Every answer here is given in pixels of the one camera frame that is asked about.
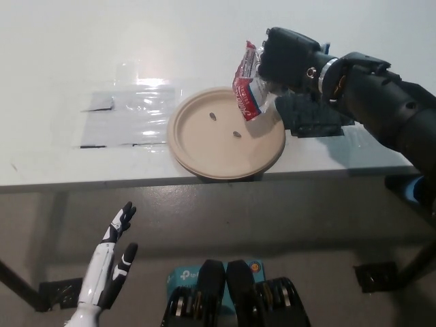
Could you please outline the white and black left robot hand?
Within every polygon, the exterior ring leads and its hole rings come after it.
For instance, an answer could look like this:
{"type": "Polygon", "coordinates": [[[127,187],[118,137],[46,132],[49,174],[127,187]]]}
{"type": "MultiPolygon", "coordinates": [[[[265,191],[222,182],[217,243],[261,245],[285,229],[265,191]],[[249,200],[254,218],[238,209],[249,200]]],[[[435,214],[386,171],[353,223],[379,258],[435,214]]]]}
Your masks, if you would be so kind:
{"type": "Polygon", "coordinates": [[[102,240],[96,246],[82,282],[79,305],[110,309],[119,295],[136,256],[138,245],[130,243],[119,262],[114,261],[114,248],[129,229],[136,207],[128,202],[114,217],[102,240]]]}

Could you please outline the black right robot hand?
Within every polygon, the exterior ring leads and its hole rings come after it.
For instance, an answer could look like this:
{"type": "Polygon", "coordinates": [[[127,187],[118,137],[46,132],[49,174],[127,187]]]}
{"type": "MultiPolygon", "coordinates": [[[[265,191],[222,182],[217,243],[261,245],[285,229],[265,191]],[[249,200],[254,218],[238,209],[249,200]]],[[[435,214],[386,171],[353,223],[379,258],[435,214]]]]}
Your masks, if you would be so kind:
{"type": "Polygon", "coordinates": [[[318,93],[324,66],[337,60],[310,37],[281,27],[267,30],[263,48],[258,67],[260,77],[295,93],[318,93]]]}

